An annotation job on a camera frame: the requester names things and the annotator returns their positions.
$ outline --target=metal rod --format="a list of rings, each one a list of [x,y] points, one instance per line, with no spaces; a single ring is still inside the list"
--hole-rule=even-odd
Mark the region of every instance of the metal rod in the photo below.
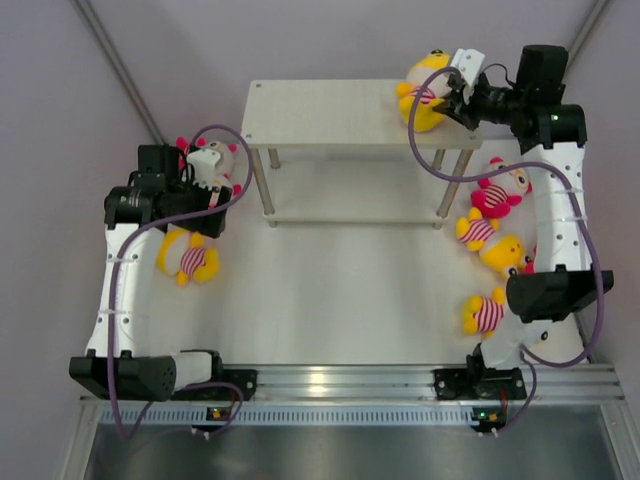
[[[611,6],[612,0],[595,0],[591,6],[591,10],[587,14],[582,26],[578,30],[575,38],[569,47],[569,60],[567,61],[567,71],[571,68],[576,56],[582,50],[586,40],[593,33],[596,25],[604,17],[604,13]]]
[[[253,174],[256,178],[256,185],[258,186],[258,192],[260,193],[260,199],[262,200],[262,206],[264,207],[264,214],[273,215],[276,211],[273,208],[273,202],[271,201],[271,195],[269,194],[269,187],[267,185],[267,178],[264,175],[260,151],[257,148],[251,149],[251,156],[253,157]],[[270,221],[269,225],[275,227],[276,222]]]
[[[436,150],[436,155],[433,157],[433,163],[431,166],[436,170],[440,170],[442,168],[442,161],[444,160],[444,153],[446,150],[444,148],[439,148]]]
[[[456,166],[453,168],[453,175],[457,177],[461,177],[464,175],[465,170],[467,169],[467,165],[469,165],[469,160],[471,160],[471,155],[473,154],[473,150],[462,150],[460,155],[458,155],[458,160],[456,161]],[[438,208],[437,215],[440,218],[447,218],[449,216],[449,210],[451,209],[451,205],[453,204],[453,199],[456,197],[456,192],[458,191],[459,183],[450,182],[447,186],[447,190],[444,192],[444,197],[442,197],[442,203],[440,203],[440,207]],[[436,225],[436,229],[442,227],[441,224]]]
[[[100,17],[91,5],[91,2],[89,0],[71,0],[71,2],[76,7],[78,14],[84,20],[87,27],[89,27],[90,33],[100,47],[100,50],[102,50],[102,53],[107,59],[111,70],[113,71],[113,73],[115,73],[116,78],[119,80],[120,85],[122,86],[122,89],[133,105],[133,108],[140,117],[140,120],[144,124],[145,128],[149,132],[149,135],[157,144],[165,143],[164,137],[162,136],[162,133],[158,128],[158,124],[151,116],[146,103],[142,99],[138,88],[131,78],[131,74],[127,70],[124,62],[122,61],[122,58],[120,58],[118,51],[113,45],[109,34],[104,28]]]
[[[276,150],[275,148],[270,148],[268,151],[271,168],[273,168],[274,170],[280,168],[280,157],[278,157],[278,150]]]

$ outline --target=cable tie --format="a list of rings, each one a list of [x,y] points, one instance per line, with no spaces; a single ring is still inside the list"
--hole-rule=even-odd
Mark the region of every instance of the cable tie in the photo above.
[[[121,258],[121,257],[107,257],[107,263],[135,263],[137,260],[132,258]]]
[[[586,222],[588,220],[588,218],[583,215],[581,217],[563,217],[563,218],[554,218],[552,220],[542,220],[538,222],[538,225],[543,225],[545,223],[565,223],[565,222],[579,222],[580,220],[582,220],[583,222]]]
[[[98,313],[104,313],[107,315],[130,315],[131,312],[129,312],[128,310],[111,310],[110,308],[107,308],[106,310],[98,310]]]

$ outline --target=stuffed toy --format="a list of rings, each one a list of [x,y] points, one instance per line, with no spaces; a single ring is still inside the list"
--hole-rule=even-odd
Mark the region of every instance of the stuffed toy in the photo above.
[[[398,110],[404,123],[409,123],[409,111],[418,93],[418,90],[425,80],[436,70],[440,70],[449,64],[449,55],[442,50],[434,50],[427,57],[416,63],[407,74],[406,81],[396,87],[398,97]],[[440,105],[444,100],[441,98],[451,91],[447,86],[446,75],[437,77],[427,90],[422,94],[420,103],[416,110],[415,122],[413,124],[416,132],[427,132],[442,121],[444,115],[434,112],[434,107]]]
[[[490,171],[511,165],[500,157],[489,162]],[[522,202],[522,197],[531,191],[529,174],[524,168],[511,170],[503,175],[485,178],[478,182],[480,189],[471,193],[471,204],[482,212],[485,218],[503,218]]]
[[[205,247],[201,234],[182,229],[167,232],[156,265],[165,275],[176,277],[176,283],[181,287],[187,285],[189,280],[208,282],[220,267],[218,251]]]
[[[193,154],[189,162],[194,168],[194,181],[196,185],[211,190],[209,208],[213,208],[218,204],[221,187],[229,188],[232,196],[240,193],[242,186],[231,181],[231,175],[236,164],[237,145],[227,145],[223,142],[207,144],[203,138],[199,138],[196,146],[193,147],[189,145],[189,142],[184,137],[179,137],[176,141],[176,146],[185,155]],[[181,159],[180,168],[182,169],[185,166],[185,160]]]
[[[471,252],[478,252],[480,260],[492,270],[508,279],[524,269],[524,247],[516,235],[498,232],[500,222],[487,220],[476,207],[468,217],[456,224],[456,238]]]
[[[487,336],[491,335],[504,317],[505,299],[504,289],[500,287],[493,289],[491,297],[469,297],[462,310],[464,333],[473,335],[483,332]]]

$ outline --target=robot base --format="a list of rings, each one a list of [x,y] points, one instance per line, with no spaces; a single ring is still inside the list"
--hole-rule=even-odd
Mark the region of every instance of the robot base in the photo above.
[[[508,400],[527,398],[522,372],[487,368],[479,350],[467,355],[467,368],[434,371],[438,400],[500,400],[501,390]]]
[[[245,400],[253,397],[258,385],[256,370],[225,369],[218,352],[199,350],[198,353],[207,353],[211,356],[211,378],[208,381],[232,383],[242,391]],[[114,361],[116,393],[120,400],[153,402],[232,400],[233,393],[226,388],[175,390],[178,377],[175,357],[123,356],[115,358]],[[69,363],[69,375],[96,397],[109,398],[105,357],[72,357]]]

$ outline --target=white tabletop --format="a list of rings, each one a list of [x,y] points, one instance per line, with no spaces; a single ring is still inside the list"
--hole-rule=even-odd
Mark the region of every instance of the white tabletop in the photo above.
[[[406,147],[397,109],[399,80],[256,80],[251,83],[242,133],[253,148]],[[425,148],[477,149],[479,132],[445,118],[416,135]]]

